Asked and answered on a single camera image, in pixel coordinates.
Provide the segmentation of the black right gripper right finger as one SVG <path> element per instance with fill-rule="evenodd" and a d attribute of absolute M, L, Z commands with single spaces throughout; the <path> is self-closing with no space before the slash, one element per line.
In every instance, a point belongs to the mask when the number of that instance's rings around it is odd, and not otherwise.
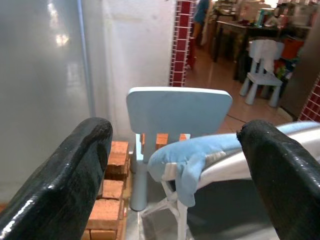
<path fill-rule="evenodd" d="M 297 140 L 263 120 L 237 134 L 251 178 L 281 240 L 320 238 L 320 164 Z"/>

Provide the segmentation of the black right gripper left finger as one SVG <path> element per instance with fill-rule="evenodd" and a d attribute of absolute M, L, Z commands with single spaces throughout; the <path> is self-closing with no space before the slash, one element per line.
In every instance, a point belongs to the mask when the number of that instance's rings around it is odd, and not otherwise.
<path fill-rule="evenodd" d="M 112 124 L 82 121 L 0 213 L 3 240 L 79 240 L 107 169 Z"/>

